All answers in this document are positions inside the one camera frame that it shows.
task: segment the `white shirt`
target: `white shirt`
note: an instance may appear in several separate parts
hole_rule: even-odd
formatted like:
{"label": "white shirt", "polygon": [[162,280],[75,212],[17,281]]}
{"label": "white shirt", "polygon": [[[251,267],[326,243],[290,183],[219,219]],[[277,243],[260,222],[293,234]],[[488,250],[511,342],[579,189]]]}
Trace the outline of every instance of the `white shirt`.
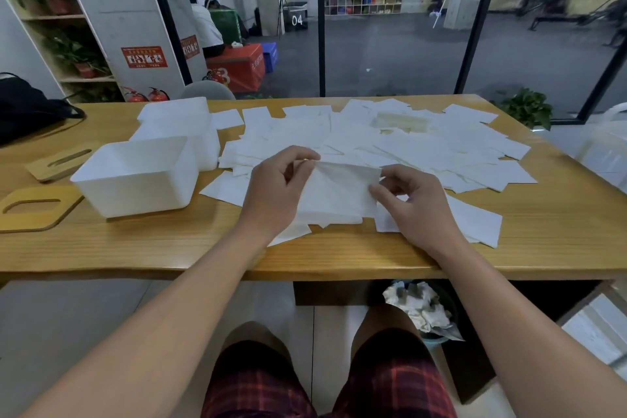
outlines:
{"label": "white shirt", "polygon": [[213,47],[215,45],[222,45],[222,34],[216,28],[216,25],[211,19],[209,10],[202,5],[192,3],[192,13],[194,14],[194,25],[198,32],[198,43],[201,48]]}

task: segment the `fire extinguisher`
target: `fire extinguisher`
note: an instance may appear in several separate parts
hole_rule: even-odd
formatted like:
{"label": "fire extinguisher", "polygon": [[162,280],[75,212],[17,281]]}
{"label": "fire extinguisher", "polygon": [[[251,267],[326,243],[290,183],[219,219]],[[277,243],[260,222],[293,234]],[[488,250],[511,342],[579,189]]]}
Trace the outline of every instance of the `fire extinguisher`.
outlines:
{"label": "fire extinguisher", "polygon": [[152,86],[150,88],[153,89],[151,93],[148,95],[148,98],[151,101],[169,101],[170,100],[170,97],[168,96],[167,92],[163,91],[162,89],[153,88]]}
{"label": "fire extinguisher", "polygon": [[128,98],[126,98],[127,103],[147,103],[148,102],[148,98],[145,97],[140,92],[137,92],[131,88],[127,88],[126,86],[124,87],[124,89],[129,91],[128,93],[126,93],[126,96],[130,95]]}

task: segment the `red warning sign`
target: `red warning sign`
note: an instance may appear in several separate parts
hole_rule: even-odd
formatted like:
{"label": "red warning sign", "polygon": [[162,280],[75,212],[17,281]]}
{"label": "red warning sign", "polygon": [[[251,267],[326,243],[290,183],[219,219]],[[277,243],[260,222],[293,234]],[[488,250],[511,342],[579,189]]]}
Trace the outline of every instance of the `red warning sign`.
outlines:
{"label": "red warning sign", "polygon": [[187,37],[186,39],[181,39],[181,47],[183,47],[183,53],[185,54],[186,60],[189,60],[200,53],[198,39],[195,35]]}
{"label": "red warning sign", "polygon": [[161,47],[122,48],[129,68],[167,68],[168,63]]}

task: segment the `white plastic container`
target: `white plastic container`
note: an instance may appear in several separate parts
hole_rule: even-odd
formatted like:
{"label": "white plastic container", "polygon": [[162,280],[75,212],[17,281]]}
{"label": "white plastic container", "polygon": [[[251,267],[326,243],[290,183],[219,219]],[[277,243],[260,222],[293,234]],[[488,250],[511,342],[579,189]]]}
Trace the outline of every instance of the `white plastic container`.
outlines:
{"label": "white plastic container", "polygon": [[186,137],[106,144],[70,178],[106,218],[183,208],[197,179]]}
{"label": "white plastic container", "polygon": [[148,103],[137,116],[139,122],[156,120],[159,118],[178,118],[198,116],[208,114],[206,97],[188,97],[185,99],[171,99],[170,101],[159,101]]}
{"label": "white plastic container", "polygon": [[194,149],[199,171],[214,170],[220,154],[220,140],[211,122],[211,115],[184,118],[159,118],[142,122],[130,137],[131,141],[160,137],[186,136]]}

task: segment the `red plaid shorts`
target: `red plaid shorts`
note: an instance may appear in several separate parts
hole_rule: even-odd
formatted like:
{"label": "red plaid shorts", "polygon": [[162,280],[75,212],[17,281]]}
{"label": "red plaid shorts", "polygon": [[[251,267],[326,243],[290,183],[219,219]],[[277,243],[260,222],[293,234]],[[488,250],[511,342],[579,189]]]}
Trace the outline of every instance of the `red plaid shorts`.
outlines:
{"label": "red plaid shorts", "polygon": [[[243,341],[217,359],[201,418],[315,418],[318,414],[289,361],[272,348]],[[327,418],[456,417],[429,351],[401,329],[366,341]]]}

